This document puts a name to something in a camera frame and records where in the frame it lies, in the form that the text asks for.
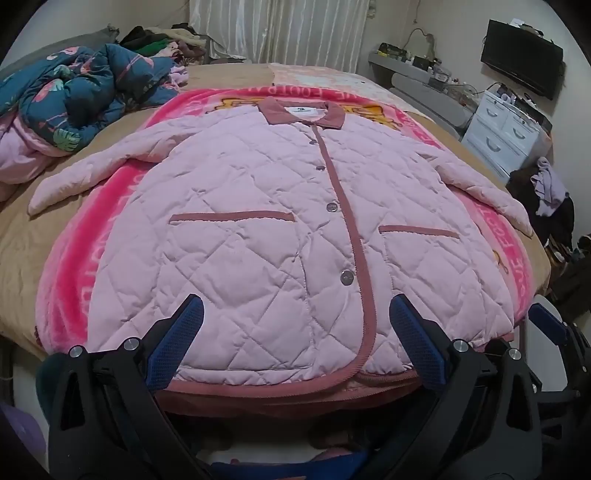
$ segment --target pile of clothes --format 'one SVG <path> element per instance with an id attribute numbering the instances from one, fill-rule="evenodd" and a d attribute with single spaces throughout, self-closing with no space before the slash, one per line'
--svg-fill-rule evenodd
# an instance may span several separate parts
<path id="1" fill-rule="evenodd" d="M 206 63 L 208 39 L 188 24 L 172 28 L 134 27 L 120 45 L 144 57 L 170 57 L 180 65 Z"/>
<path id="2" fill-rule="evenodd" d="M 582 236 L 573 249 L 574 203 L 544 157 L 511 173 L 507 190 L 525 206 L 550 260 L 547 298 L 572 323 L 591 310 L 591 238 Z"/>

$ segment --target white drawer cabinet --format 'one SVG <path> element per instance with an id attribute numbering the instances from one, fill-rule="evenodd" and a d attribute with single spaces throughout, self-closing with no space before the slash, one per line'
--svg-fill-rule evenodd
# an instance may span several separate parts
<path id="1" fill-rule="evenodd" d="M 512 171 L 546 155 L 551 140 L 531 118 L 485 92 L 462 144 L 506 183 Z"/>

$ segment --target dark pink collar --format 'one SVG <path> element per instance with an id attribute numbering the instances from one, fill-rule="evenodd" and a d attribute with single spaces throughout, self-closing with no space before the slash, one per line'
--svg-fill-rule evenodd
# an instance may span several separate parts
<path id="1" fill-rule="evenodd" d="M 326 108 L 328 112 L 326 115 L 318 120 L 310 121 L 292 115 L 284 107 L 290 106 L 307 106 L 312 108 Z M 258 108 L 265 116 L 265 119 L 270 125 L 293 124 L 295 122 L 302 122 L 306 125 L 318 125 L 324 128 L 340 129 L 345 123 L 345 111 L 343 108 L 334 102 L 287 102 L 277 101 L 273 97 L 267 97 L 258 103 Z"/>

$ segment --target dark clothing pile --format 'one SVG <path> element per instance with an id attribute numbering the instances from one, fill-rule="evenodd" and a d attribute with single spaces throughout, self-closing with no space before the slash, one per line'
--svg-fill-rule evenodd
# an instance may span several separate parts
<path id="1" fill-rule="evenodd" d="M 189 34 L 187 40 L 183 41 L 178 36 L 174 36 L 171 33 L 173 30 L 187 31 Z M 178 46 L 170 49 L 166 56 L 170 56 L 178 64 L 186 66 L 189 63 L 208 63 L 206 45 L 209 40 L 205 37 L 205 35 L 198 35 L 187 23 L 173 25 L 171 30 L 164 30 L 160 33 L 156 33 L 150 28 L 137 26 L 119 44 L 144 57 L 151 57 L 164 50 L 171 42 L 176 42 Z"/>
<path id="2" fill-rule="evenodd" d="M 548 299 L 564 322 L 572 323 L 588 312 L 591 309 L 591 255 L 571 261 L 550 290 Z"/>
<path id="3" fill-rule="evenodd" d="M 513 198 L 523 204 L 530 217 L 530 223 L 542 245 L 548 242 L 550 236 L 569 250 L 573 249 L 574 204 L 570 197 L 566 197 L 552 216 L 536 215 L 540 207 L 540 198 L 535 193 L 531 182 L 533 175 L 540 172 L 537 166 L 526 167 L 511 173 L 507 190 Z"/>
<path id="4" fill-rule="evenodd" d="M 540 198 L 535 193 L 531 177 L 539 170 L 532 166 L 514 171 L 506 188 L 523 204 L 531 226 L 545 245 L 553 267 L 547 297 L 560 312 L 562 320 L 572 323 L 591 309 L 591 252 L 573 251 L 574 204 L 569 196 L 551 216 L 536 215 Z"/>

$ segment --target pocket trim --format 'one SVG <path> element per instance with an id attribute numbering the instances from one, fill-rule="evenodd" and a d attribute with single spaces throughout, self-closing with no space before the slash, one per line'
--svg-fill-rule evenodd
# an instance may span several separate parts
<path id="1" fill-rule="evenodd" d="M 248 220 L 251 218 L 272 218 L 295 222 L 293 213 L 276 212 L 273 210 L 252 210 L 249 212 L 228 212 L 228 213 L 176 213 L 168 222 L 202 221 L 202 222 L 236 222 L 237 220 Z"/>
<path id="2" fill-rule="evenodd" d="M 442 230 L 439 228 L 427 228 L 424 226 L 411 226 L 411 225 L 380 225 L 378 227 L 379 233 L 387 232 L 408 232 L 408 233 L 419 233 L 420 235 L 433 235 L 433 236 L 449 236 L 451 238 L 460 239 L 460 235 L 457 232 L 451 230 Z"/>

